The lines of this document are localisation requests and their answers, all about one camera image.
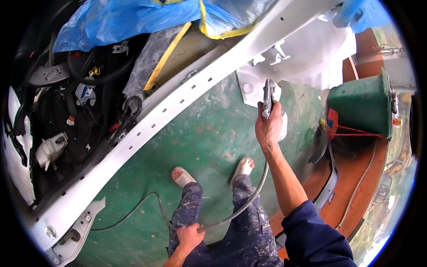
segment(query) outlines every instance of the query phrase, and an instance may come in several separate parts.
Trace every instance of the bolt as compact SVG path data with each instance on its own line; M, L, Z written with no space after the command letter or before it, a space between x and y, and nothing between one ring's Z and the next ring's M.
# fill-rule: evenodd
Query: bolt
M51 239L56 238L56 231L53 227L47 226L45 229L45 232L46 232L47 236L50 237Z

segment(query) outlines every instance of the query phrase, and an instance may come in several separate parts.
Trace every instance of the hand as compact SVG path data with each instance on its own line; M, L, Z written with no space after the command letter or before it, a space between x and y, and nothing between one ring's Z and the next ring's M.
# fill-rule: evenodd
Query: hand
M188 254L198 246L205 237L205 232L198 233L200 224L193 223L190 226L183 226L176 231L179 240L179 247Z
M273 101L272 110L268 120L261 114L263 112L263 103L258 102L258 118L255 122L255 135L260 143L264 154L271 152L274 147L278 146L280 132L282 131L282 105L276 100Z

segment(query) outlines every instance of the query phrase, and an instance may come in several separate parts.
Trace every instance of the foot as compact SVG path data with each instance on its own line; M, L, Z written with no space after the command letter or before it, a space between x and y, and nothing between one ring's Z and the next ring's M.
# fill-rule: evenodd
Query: foot
M193 177L183 168L183 167L175 167L170 174L172 176L172 180L177 183L179 186L184 188L186 184L189 182L196 182Z
M234 171L233 178L230 181L230 186L233 188L233 181L234 179L239 176L240 174L251 174L252 169L255 167L254 160L251 158L243 158L239 161L237 164L237 168Z

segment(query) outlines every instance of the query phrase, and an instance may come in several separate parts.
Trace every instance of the white cable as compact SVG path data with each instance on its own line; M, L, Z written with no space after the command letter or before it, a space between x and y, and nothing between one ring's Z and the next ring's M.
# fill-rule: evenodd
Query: white cable
M350 209L350 204L353 201L354 195L356 194L356 191L359 188L360 183L362 182L363 178L365 177L365 174L368 172L369 167L372 165L372 162L374 161L376 148L377 148L377 140L375 140L374 152L372 153L371 162L369 163L368 167L366 168L365 172L363 173L362 177L360 178L359 182L357 183L356 188L354 189L353 195L351 196L350 202L348 203L347 208L345 209L344 216L342 217L341 222L338 224L338 226L335 228L335 230L338 230L338 228L340 228L342 223L344 222L344 219L347 216L347 212Z

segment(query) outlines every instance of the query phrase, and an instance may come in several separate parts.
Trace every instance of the white sandal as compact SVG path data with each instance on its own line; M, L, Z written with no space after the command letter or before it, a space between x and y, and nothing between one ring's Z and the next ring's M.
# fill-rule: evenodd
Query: white sandal
M194 178L191 177L191 175L183 167L180 167L180 166L173 168L172 172L170 173L171 176L173 171L176 169L182 171L182 173L174 182L177 183L182 188L184 188L184 186L189 182L196 182L196 180L194 180Z
M239 161L237 164L236 170L234 171L233 178L230 180L230 187L233 188L233 181L236 178L236 176L239 176L240 174L251 174L252 169L250 165L250 161L253 160L251 158L243 158Z

